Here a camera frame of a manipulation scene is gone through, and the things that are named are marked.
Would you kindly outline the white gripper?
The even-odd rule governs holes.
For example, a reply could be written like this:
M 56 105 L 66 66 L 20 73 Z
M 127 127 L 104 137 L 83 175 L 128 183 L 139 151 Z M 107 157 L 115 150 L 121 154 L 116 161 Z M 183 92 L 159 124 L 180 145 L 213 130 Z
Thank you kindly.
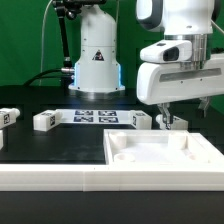
M 224 94 L 224 54 L 213 54 L 199 70 L 183 70 L 179 63 L 143 63 L 138 71 L 137 98 L 146 105 L 158 104 L 165 128 L 171 128 L 170 104 L 200 98 L 199 111 L 205 118 L 209 96 Z

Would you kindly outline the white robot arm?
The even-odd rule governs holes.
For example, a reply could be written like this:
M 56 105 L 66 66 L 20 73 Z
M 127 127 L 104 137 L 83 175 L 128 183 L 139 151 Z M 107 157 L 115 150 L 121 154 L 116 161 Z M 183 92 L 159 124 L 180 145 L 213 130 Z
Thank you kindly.
M 224 53 L 210 52 L 214 16 L 220 0 L 137 0 L 140 25 L 164 38 L 140 51 L 143 64 L 137 75 L 137 98 L 156 104 L 170 126 L 171 102 L 201 100 L 224 94 Z M 98 5 L 87 3 L 81 13 L 81 56 L 74 66 L 70 89 L 88 98 L 123 91 L 116 61 L 116 23 Z

